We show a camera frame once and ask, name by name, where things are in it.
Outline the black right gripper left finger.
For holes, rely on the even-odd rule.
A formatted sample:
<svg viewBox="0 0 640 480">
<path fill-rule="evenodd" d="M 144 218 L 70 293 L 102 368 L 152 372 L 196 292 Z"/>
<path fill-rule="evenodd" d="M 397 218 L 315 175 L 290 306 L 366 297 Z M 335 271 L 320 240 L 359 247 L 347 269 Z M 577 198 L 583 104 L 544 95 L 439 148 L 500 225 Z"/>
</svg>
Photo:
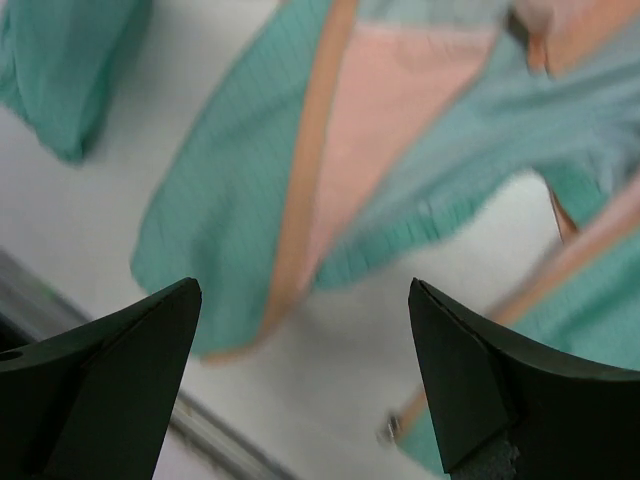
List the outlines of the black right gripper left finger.
<svg viewBox="0 0 640 480">
<path fill-rule="evenodd" d="M 185 278 L 2 352 L 2 478 L 152 478 L 201 302 L 198 282 Z"/>
</svg>

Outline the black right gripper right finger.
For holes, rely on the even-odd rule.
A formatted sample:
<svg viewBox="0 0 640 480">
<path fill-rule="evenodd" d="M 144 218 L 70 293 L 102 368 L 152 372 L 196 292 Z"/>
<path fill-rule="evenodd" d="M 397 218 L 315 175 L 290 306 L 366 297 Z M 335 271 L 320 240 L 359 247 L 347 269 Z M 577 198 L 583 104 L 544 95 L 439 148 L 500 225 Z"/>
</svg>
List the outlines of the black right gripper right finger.
<svg viewBox="0 0 640 480">
<path fill-rule="evenodd" d="M 453 479 L 635 479 L 639 375 L 560 352 L 422 280 L 408 298 L 443 470 Z"/>
</svg>

